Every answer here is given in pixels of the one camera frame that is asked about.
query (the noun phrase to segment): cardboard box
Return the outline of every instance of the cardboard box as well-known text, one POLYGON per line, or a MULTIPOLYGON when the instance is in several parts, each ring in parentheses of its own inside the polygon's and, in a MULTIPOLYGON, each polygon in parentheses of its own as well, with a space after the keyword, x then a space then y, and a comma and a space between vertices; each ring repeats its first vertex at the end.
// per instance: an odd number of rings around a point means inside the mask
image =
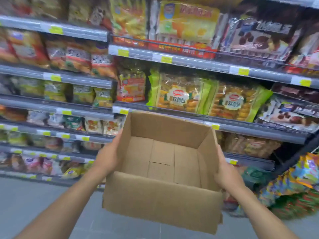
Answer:
POLYGON ((215 234, 222 193, 215 131, 203 124, 147 113, 127 115, 121 163, 106 178, 102 207, 113 213, 215 234))

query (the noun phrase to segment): hand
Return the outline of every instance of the hand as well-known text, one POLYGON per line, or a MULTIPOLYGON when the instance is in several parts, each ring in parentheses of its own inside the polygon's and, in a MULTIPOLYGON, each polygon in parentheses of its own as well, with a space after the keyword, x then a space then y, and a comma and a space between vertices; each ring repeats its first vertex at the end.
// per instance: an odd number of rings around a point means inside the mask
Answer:
POLYGON ((214 174, 215 181, 228 193, 233 195, 235 190, 245 188, 244 180, 237 169, 226 162, 220 145, 217 147, 217 155, 219 160, 218 172, 214 174))
POLYGON ((119 145, 121 135, 122 130, 119 131, 118 135, 116 135, 111 143, 105 144, 96 156, 92 169, 98 173, 102 179, 112 172, 118 164, 117 147, 119 145))

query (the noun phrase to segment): supermarket shelf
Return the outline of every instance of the supermarket shelf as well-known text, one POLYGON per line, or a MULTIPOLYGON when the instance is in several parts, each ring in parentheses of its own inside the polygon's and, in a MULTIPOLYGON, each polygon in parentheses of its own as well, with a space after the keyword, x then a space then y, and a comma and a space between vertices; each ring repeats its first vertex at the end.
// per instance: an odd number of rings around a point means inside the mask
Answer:
POLYGON ((224 153, 226 161, 230 164, 239 166, 257 167, 259 169, 273 171, 275 161, 263 158, 248 157, 239 154, 224 153))
POLYGON ((236 120, 193 114, 189 112, 181 112, 158 107, 150 107, 147 106, 145 102, 126 103, 116 101, 113 104, 114 113, 127 114, 129 111, 151 111, 180 119, 211 125, 215 129, 219 129, 223 132, 232 132, 242 135, 267 138, 296 144, 304 144, 305 140, 310 135, 306 132, 300 132, 288 128, 278 130, 257 123, 241 122, 236 120))
POLYGON ((53 128, 49 126, 36 126, 30 123, 14 123, 7 120, 0 120, 0 129, 98 143, 109 143, 112 142, 114 138, 114 136, 110 135, 85 133, 69 129, 53 128))
POLYGON ((114 114, 111 109, 103 107, 92 107, 73 103, 47 101, 26 96, 2 95, 0 94, 0 104, 8 107, 59 113, 77 117, 91 117, 101 120, 113 119, 114 114))
POLYGON ((15 17, 0 15, 0 23, 2 27, 19 28, 30 31, 46 32, 53 34, 60 34, 75 38, 82 38, 88 40, 97 40, 107 42, 109 31, 106 29, 81 25, 76 26, 63 21, 42 19, 38 20, 31 17, 15 17))
MULTIPOLYGON (((21 173, 15 172, 11 169, 0 169, 0 177, 9 177, 9 178, 19 178, 23 180, 29 180, 33 182, 44 182, 46 184, 52 185, 60 185, 60 186, 72 186, 75 184, 79 179, 62 179, 58 176, 45 176, 42 174, 35 174, 35 173, 21 173)), ((103 191, 105 185, 101 184, 98 185, 97 189, 103 191)))
POLYGON ((227 74, 235 74, 235 75, 242 74, 242 76, 248 76, 248 77, 252 77, 256 79, 269 80, 273 82, 281 82, 286 84, 291 84, 291 83, 292 84, 302 84, 302 83, 309 84, 309 82, 303 82, 303 81, 310 80, 311 88, 319 88, 319 79, 297 76, 297 75, 292 75, 292 74, 288 74, 284 72, 276 72, 276 71, 270 71, 265 69, 237 66, 237 65, 222 63, 222 62, 213 61, 213 60, 197 59, 197 58, 186 57, 181 55, 154 52, 151 50, 130 48, 130 47, 113 45, 113 44, 109 45, 108 53, 111 55, 125 56, 125 57, 128 56, 129 58, 133 58, 133 59, 147 60, 147 61, 154 61, 154 62, 161 62, 162 57, 169 57, 169 59, 165 59, 166 61, 168 61, 165 63, 171 63, 173 65, 185 66, 185 67, 196 68, 196 69, 204 69, 204 70, 227 73, 227 74))
POLYGON ((26 76, 39 80, 54 80, 75 85, 86 85, 105 89, 112 88, 112 80, 96 78, 62 70, 47 70, 27 65, 0 64, 0 73, 14 76, 26 76))
POLYGON ((95 156, 76 153, 62 153, 53 152, 44 148, 36 147, 18 147, 10 144, 0 144, 0 152, 17 153, 23 155, 37 155, 41 157, 47 157, 57 160, 72 160, 80 163, 92 163, 95 161, 95 156))
POLYGON ((319 9, 319 1, 318 0, 271 0, 277 2, 284 2, 294 5, 300 5, 303 7, 313 7, 319 9))

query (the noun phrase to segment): gray floor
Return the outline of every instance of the gray floor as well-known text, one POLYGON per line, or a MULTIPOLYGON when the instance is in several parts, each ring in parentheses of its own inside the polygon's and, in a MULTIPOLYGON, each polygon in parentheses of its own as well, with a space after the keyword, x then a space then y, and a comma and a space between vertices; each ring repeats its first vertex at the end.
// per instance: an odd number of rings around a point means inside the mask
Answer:
MULTIPOLYGON (((67 188, 0 178, 0 239, 11 239, 67 188)), ((86 205, 71 239, 233 239, 257 238, 248 219, 224 214, 216 235, 124 217, 101 208, 102 193, 95 192, 86 205)), ((286 222, 301 239, 317 238, 319 215, 286 222)))

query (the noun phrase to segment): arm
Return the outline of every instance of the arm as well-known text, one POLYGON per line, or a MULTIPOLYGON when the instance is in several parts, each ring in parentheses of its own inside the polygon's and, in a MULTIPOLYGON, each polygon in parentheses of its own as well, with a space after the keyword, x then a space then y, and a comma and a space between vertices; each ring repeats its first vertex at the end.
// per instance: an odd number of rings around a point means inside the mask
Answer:
POLYGON ((262 205, 254 193, 245 186, 241 175, 228 164, 219 146, 219 167, 216 182, 229 192, 242 206, 259 239, 299 239, 278 217, 262 205))
POLYGON ((27 225, 15 239, 69 238, 96 187, 116 167, 116 150, 120 136, 121 132, 112 143, 106 144, 98 152, 89 171, 27 225))

